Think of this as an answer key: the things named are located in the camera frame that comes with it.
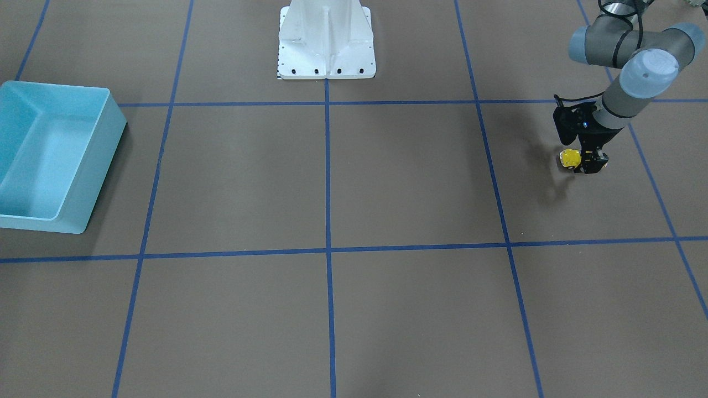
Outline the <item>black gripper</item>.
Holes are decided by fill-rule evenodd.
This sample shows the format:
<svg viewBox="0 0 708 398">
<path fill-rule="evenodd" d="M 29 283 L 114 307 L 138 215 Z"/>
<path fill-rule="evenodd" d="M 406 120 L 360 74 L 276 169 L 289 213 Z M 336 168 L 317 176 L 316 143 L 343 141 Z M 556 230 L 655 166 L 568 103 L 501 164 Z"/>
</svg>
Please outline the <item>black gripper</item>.
<svg viewBox="0 0 708 398">
<path fill-rule="evenodd" d="M 577 139 L 581 149 L 579 162 L 574 167 L 575 174 L 596 174 L 602 171 L 609 161 L 609 157 L 602 151 L 602 147 L 609 143 L 620 129 L 605 128 L 599 124 L 592 115 L 577 117 Z"/>
</svg>

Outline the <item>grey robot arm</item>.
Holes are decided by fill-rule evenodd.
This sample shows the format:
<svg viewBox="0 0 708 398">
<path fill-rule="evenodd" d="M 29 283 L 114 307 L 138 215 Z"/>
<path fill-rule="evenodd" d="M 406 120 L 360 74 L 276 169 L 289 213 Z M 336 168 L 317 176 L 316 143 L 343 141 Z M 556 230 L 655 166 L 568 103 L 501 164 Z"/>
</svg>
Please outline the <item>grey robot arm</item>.
<svg viewBox="0 0 708 398">
<path fill-rule="evenodd" d="M 619 73 L 599 94 L 555 99 L 554 123 L 565 146 L 559 161 L 574 173 L 600 172 L 609 161 L 605 144 L 670 88 L 706 47 L 706 34 L 693 23 L 645 31 L 643 15 L 650 1 L 599 1 L 598 7 L 595 21 L 571 36 L 569 58 Z"/>
</svg>

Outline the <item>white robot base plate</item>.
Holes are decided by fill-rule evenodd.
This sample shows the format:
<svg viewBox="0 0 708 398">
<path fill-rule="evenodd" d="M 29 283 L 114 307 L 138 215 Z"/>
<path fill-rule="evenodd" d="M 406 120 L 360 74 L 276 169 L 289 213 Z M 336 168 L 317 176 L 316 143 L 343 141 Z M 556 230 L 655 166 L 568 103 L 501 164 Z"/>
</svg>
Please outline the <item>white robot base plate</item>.
<svg viewBox="0 0 708 398">
<path fill-rule="evenodd" d="M 372 13 L 359 1 L 291 1 L 281 7 L 277 77 L 369 79 L 377 73 Z"/>
</svg>

